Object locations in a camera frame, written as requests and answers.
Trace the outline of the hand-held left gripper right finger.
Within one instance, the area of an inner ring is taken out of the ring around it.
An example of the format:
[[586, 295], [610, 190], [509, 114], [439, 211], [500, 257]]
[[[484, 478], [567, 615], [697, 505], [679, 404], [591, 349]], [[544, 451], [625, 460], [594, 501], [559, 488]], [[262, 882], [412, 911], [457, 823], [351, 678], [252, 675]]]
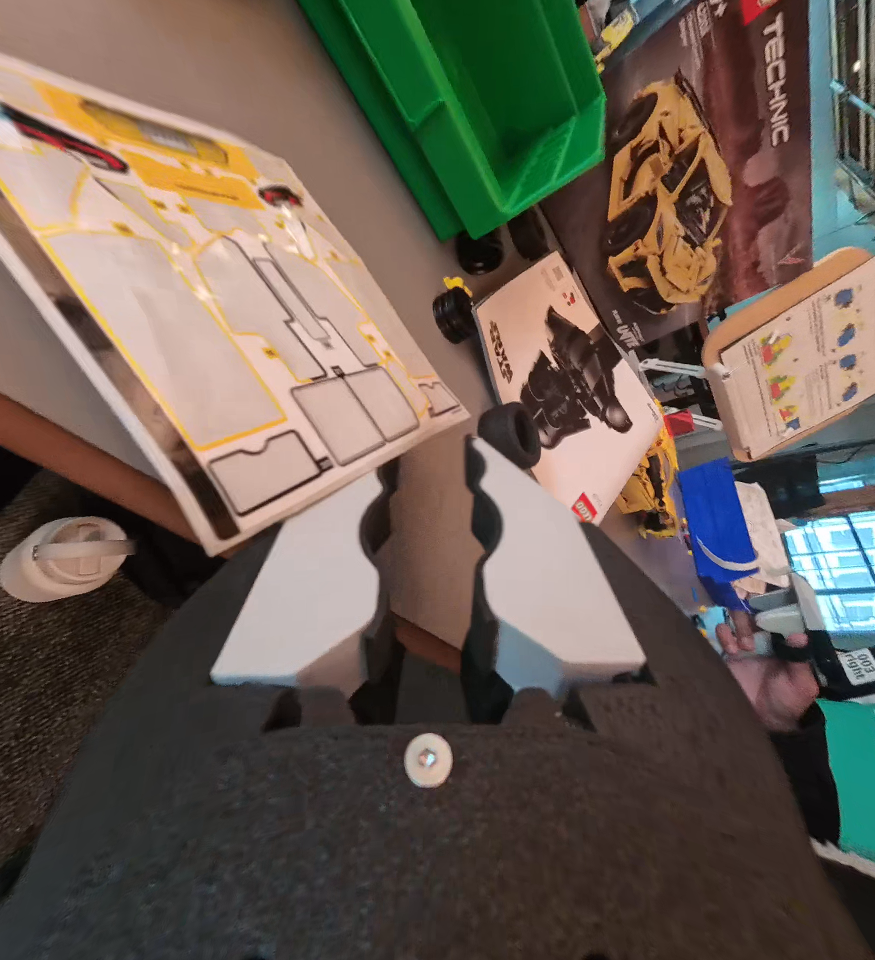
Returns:
[[468, 438], [465, 480], [480, 547], [462, 679], [479, 697], [562, 697], [647, 665], [587, 534], [527, 473]]

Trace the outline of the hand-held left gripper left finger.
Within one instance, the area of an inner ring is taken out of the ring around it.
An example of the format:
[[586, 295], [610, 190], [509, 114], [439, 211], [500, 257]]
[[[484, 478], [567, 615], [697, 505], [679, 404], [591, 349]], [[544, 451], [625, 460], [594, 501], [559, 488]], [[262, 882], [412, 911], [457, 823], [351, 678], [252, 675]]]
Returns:
[[398, 479], [394, 459], [283, 523], [213, 663], [214, 685], [351, 698], [382, 678], [394, 630], [377, 555]]

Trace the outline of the yellow sticker sheet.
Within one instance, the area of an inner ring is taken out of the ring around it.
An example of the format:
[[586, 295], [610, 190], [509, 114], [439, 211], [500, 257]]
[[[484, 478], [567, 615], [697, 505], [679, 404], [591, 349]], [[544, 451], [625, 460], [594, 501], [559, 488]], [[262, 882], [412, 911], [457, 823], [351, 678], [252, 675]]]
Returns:
[[4, 54], [0, 261], [209, 555], [468, 421], [286, 160]]

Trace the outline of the person's right forearm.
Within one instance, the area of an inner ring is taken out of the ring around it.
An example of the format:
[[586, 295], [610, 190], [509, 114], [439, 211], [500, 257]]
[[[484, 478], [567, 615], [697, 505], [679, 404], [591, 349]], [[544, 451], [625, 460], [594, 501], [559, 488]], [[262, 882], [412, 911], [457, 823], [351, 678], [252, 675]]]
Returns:
[[812, 702], [796, 726], [771, 731], [768, 736], [808, 834], [819, 844], [839, 846], [841, 810], [830, 763], [826, 714]]

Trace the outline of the grey desk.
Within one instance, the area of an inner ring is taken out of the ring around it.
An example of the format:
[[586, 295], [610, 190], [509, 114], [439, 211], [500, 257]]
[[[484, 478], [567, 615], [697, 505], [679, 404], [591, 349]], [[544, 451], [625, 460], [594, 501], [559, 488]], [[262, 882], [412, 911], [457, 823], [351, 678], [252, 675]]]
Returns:
[[[407, 334], [473, 416], [493, 402], [484, 361], [446, 342], [432, 298], [458, 270], [432, 233], [297, 2], [0, 1], [0, 53], [222, 129], [286, 160], [357, 251]], [[382, 560], [398, 634], [451, 666], [471, 617], [474, 566], [464, 433], [404, 454]], [[131, 510], [193, 534], [138, 442], [0, 262], [0, 445]]]

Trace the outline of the person's right hand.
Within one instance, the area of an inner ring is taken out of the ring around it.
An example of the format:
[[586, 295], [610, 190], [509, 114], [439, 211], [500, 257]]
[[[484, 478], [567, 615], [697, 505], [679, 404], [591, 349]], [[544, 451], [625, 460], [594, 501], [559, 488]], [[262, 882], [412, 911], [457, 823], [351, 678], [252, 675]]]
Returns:
[[808, 662], [756, 654], [756, 624], [749, 614], [732, 610], [716, 628], [723, 659], [763, 726], [789, 735], [803, 725], [820, 687]]

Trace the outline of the paned window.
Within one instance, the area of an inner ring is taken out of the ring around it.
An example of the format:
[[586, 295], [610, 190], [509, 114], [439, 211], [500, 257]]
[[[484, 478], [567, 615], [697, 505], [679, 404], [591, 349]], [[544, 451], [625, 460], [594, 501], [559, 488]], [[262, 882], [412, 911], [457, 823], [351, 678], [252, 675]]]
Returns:
[[783, 539], [825, 627], [847, 640], [875, 636], [875, 510], [795, 522]]

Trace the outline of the teal plastic bin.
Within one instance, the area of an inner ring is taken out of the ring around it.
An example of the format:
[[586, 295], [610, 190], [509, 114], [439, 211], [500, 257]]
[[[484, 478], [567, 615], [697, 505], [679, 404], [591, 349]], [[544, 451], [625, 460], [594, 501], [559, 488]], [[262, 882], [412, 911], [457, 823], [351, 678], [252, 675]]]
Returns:
[[839, 850], [875, 866], [875, 710], [857, 702], [818, 702], [838, 792]]

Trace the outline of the yellow brick car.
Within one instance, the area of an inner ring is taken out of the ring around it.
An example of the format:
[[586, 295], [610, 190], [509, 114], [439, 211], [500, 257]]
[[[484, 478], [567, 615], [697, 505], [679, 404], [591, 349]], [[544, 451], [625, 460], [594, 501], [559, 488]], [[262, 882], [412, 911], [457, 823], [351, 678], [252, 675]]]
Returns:
[[673, 539], [681, 521], [673, 485], [679, 472], [673, 439], [663, 431], [618, 494], [615, 505], [624, 515], [636, 518], [642, 538]]

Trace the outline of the white patterned paper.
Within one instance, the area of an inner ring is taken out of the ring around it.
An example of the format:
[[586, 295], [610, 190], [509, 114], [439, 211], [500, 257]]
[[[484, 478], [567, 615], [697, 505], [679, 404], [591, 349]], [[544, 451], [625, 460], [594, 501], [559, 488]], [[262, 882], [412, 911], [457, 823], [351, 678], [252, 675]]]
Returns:
[[756, 554], [756, 571], [744, 574], [733, 582], [742, 598], [766, 594], [771, 589], [790, 586], [791, 559], [782, 539], [778, 521], [763, 487], [735, 482], [743, 518]]

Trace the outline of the black rubber tire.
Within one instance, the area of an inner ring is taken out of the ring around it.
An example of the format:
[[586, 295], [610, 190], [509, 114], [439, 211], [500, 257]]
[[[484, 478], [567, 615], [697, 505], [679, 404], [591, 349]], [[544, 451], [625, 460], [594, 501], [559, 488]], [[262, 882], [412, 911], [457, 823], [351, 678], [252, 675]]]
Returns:
[[498, 270], [505, 259], [501, 229], [495, 227], [478, 237], [462, 230], [455, 236], [454, 251], [459, 268], [468, 276], [488, 275]]
[[538, 426], [520, 402], [498, 404], [483, 412], [477, 421], [477, 435], [522, 471], [540, 463]]

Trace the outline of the blue plastic bin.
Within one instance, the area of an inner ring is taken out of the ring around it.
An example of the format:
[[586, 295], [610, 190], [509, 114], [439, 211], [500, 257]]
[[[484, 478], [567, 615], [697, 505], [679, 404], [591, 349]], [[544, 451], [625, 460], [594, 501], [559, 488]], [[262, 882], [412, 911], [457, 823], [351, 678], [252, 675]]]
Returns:
[[684, 469], [677, 476], [689, 546], [698, 580], [711, 600], [729, 612], [749, 613], [735, 583], [759, 568], [730, 460]]

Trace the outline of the white booklet with black helmet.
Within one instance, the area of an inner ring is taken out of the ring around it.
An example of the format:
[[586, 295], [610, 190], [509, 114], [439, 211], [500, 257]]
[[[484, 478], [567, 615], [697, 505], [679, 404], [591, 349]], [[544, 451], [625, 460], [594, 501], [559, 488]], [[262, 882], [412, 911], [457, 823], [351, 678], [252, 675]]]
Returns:
[[496, 399], [527, 410], [536, 481], [579, 520], [601, 523], [659, 437], [663, 415], [553, 251], [473, 309]]

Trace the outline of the white water bottle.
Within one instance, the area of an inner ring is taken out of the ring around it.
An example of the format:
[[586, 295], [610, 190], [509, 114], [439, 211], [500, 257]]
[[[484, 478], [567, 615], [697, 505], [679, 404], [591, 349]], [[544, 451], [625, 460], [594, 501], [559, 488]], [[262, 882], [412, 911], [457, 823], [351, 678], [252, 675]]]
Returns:
[[0, 564], [0, 587], [28, 604], [91, 594], [110, 582], [137, 543], [111, 520], [94, 515], [40, 526]]

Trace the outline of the black wheel with yellow hub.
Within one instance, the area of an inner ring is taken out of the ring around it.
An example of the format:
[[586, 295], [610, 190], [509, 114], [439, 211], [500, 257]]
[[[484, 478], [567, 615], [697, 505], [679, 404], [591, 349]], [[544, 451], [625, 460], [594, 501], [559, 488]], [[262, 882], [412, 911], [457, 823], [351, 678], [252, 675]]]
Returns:
[[434, 322], [452, 345], [467, 342], [477, 334], [474, 297], [460, 276], [444, 277], [444, 290], [432, 301]]

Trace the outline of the brick car set box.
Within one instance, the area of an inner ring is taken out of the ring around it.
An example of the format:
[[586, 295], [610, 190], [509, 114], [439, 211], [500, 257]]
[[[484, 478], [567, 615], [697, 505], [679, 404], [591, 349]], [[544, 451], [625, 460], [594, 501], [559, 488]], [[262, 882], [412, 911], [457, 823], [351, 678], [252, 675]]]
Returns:
[[809, 18], [684, 2], [609, 58], [604, 159], [540, 208], [623, 349], [813, 265]]

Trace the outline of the green plastic bin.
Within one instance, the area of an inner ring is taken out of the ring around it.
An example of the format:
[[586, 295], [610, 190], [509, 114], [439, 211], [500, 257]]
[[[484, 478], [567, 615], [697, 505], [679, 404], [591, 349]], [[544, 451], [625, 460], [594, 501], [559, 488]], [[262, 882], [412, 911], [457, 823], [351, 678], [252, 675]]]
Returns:
[[461, 217], [401, 117], [394, 97], [372, 63], [372, 55], [348, 20], [343, 3], [300, 1], [298, 4], [435, 236], [441, 242], [453, 239], [464, 229]]
[[605, 159], [607, 96], [575, 2], [410, 5], [440, 69], [410, 130], [442, 192], [419, 201], [439, 240], [486, 234]]

